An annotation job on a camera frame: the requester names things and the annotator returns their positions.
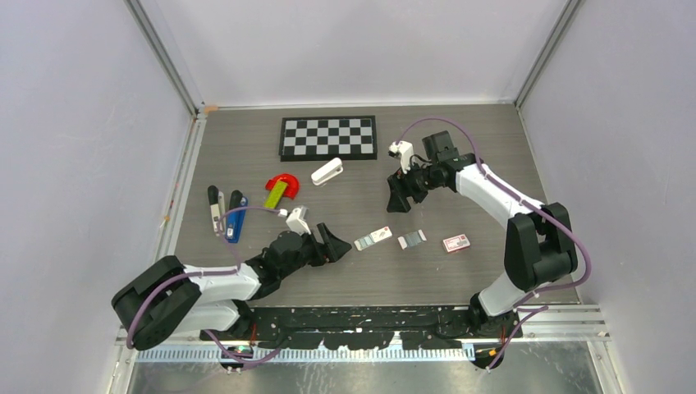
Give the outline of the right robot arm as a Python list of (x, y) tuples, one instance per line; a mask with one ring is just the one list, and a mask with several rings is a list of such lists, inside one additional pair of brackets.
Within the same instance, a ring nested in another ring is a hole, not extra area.
[(404, 140), (389, 146), (389, 155), (399, 160), (400, 167), (387, 178), (387, 211), (407, 213), (430, 190), (449, 188), (501, 224), (506, 232), (504, 271), (471, 297), (465, 318), (471, 332), (489, 337), (522, 299), (577, 269), (575, 243), (568, 234), (570, 215), (562, 204), (544, 204), (521, 194), (475, 153), (460, 153), (448, 131), (422, 142), (425, 158)]

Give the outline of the blue stapler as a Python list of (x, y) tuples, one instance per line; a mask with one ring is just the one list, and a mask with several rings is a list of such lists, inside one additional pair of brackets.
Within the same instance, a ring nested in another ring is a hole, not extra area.
[[(231, 192), (231, 197), (229, 199), (229, 204), (227, 209), (232, 210), (234, 208), (246, 207), (248, 205), (248, 199), (239, 190), (233, 190)], [(243, 227), (245, 219), (245, 210), (235, 211), (227, 216), (226, 220), (226, 234), (225, 238), (228, 243), (236, 244), (241, 235), (241, 230)]]

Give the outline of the black and white stapler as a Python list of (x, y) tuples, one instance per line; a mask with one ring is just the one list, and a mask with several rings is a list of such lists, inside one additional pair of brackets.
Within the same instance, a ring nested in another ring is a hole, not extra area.
[(210, 185), (207, 189), (207, 196), (213, 230), (216, 236), (222, 236), (226, 229), (225, 195), (215, 185)]

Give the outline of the red white staple box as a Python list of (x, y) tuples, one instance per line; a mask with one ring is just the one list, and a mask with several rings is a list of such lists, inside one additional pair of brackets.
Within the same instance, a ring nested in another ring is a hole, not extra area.
[(455, 253), (461, 250), (468, 249), (471, 246), (469, 238), (466, 234), (451, 236), (442, 240), (443, 249), (448, 253)]

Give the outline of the red arch toy block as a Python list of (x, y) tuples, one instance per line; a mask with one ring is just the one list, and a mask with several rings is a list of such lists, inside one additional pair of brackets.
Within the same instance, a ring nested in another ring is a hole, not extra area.
[(286, 184), (283, 196), (295, 199), (297, 194), (300, 192), (300, 182), (299, 180), (290, 173), (278, 174), (275, 177), (269, 179), (265, 185), (265, 189), (271, 191), (278, 182), (283, 182)]

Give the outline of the checkerboard calibration board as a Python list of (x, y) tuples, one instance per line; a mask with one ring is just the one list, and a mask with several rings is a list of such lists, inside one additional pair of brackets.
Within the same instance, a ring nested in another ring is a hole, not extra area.
[(284, 117), (278, 155), (283, 162), (375, 160), (376, 117)]

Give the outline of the green lego brick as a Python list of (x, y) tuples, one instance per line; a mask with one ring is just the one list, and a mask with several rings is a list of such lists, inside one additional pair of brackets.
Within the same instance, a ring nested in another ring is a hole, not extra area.
[(265, 208), (275, 209), (283, 198), (287, 187), (288, 184), (284, 181), (270, 180), (266, 185), (268, 196), (265, 199), (263, 206)]

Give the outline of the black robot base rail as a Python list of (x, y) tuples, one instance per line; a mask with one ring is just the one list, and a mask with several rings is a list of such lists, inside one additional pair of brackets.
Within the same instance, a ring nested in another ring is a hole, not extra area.
[(466, 307), (353, 306), (245, 308), (220, 341), (252, 341), (262, 349), (385, 349), (399, 339), (405, 350), (455, 349), (464, 339), (500, 344), (513, 335), (517, 315), (475, 318)]

